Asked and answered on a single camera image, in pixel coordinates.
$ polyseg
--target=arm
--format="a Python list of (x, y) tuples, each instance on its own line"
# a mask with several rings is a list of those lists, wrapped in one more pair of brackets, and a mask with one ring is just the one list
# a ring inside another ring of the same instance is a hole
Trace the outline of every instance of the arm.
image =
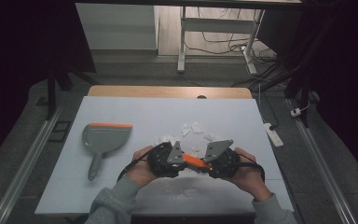
[[(145, 147), (133, 154), (132, 160), (144, 155), (152, 147)], [(92, 202), (86, 224), (131, 223), (131, 211), (136, 205), (138, 191), (156, 177), (146, 161), (136, 163), (112, 189), (102, 189)]]
[[(255, 156), (243, 149), (236, 147), (235, 151), (255, 161)], [(242, 162), (251, 162), (245, 157), (241, 157)], [(258, 170), (250, 167), (241, 167), (232, 178), (226, 180), (254, 197), (252, 205), (255, 208), (256, 214), (255, 224), (296, 224), (292, 212), (281, 208), (276, 195), (269, 191)]]

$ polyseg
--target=metal rail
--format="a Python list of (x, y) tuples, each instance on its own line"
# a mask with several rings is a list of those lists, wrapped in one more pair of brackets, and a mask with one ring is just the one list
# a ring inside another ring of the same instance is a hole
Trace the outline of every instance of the metal rail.
[(39, 133), (37, 134), (36, 139), (28, 150), (27, 155), (25, 156), (22, 164), (15, 174), (14, 178), (11, 180), (10, 185), (5, 192), (5, 195), (0, 202), (0, 223), (6, 223), (7, 219), (13, 210), (16, 201), (19, 199), (21, 192), (27, 183), (28, 177), (34, 169), (37, 159), (39, 158), (40, 153), (42, 152), (43, 147), (48, 141), (48, 136), (51, 133), (58, 117), (60, 116), (65, 101), (65, 94), (62, 97), (61, 103), (59, 104), (57, 110), (52, 115), (50, 120), (46, 120)]
[[(286, 99), (286, 103), (290, 109), (293, 109), (290, 100)], [(330, 171), (327, 162), (324, 160), (324, 156), (321, 153), (318, 145), (316, 144), (310, 129), (306, 128), (299, 118), (296, 119), (297, 128), (300, 130), (301, 136), (303, 137), (307, 148), (310, 151), (313, 161), (315, 162), (316, 168), (321, 175), (324, 185), (327, 191), (330, 193), (333, 203), (336, 206), (337, 212), (341, 217), (342, 223), (345, 224), (356, 224), (356, 219), (352, 213), (341, 188), (339, 187), (336, 179)]]

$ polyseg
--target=wooden table edge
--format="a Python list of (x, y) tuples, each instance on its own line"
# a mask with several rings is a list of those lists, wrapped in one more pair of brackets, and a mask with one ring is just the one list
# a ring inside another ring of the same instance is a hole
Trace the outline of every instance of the wooden table edge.
[(169, 87), (169, 86), (111, 86), (95, 85), (88, 96), (151, 97), (151, 98), (197, 98), (207, 99), (252, 99), (246, 88), (228, 87)]

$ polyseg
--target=hand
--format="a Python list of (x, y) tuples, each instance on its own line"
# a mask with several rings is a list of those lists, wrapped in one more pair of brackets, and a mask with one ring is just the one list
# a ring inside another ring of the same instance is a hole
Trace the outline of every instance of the hand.
[[(147, 151), (153, 147), (144, 147), (143, 149), (133, 153), (132, 160), (136, 160), (143, 156)], [(134, 166), (127, 171), (126, 176), (137, 183), (139, 186), (146, 186), (153, 180), (157, 179), (155, 175), (150, 171), (149, 164), (147, 161), (138, 161)]]
[[(236, 147), (234, 151), (255, 161), (254, 155), (247, 153), (240, 147)], [(243, 156), (240, 156), (241, 162), (252, 162)], [(265, 201), (272, 196), (271, 192), (264, 184), (260, 172), (255, 168), (240, 167), (233, 177), (225, 178), (225, 180), (235, 184), (239, 189), (252, 194), (258, 202)]]

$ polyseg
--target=dustpan handle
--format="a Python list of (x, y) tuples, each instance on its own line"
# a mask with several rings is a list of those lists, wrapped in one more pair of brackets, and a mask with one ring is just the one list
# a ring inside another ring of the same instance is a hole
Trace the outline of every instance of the dustpan handle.
[(103, 154), (97, 152), (92, 159), (91, 166), (89, 167), (89, 181), (93, 180), (100, 169), (101, 160), (103, 159)]

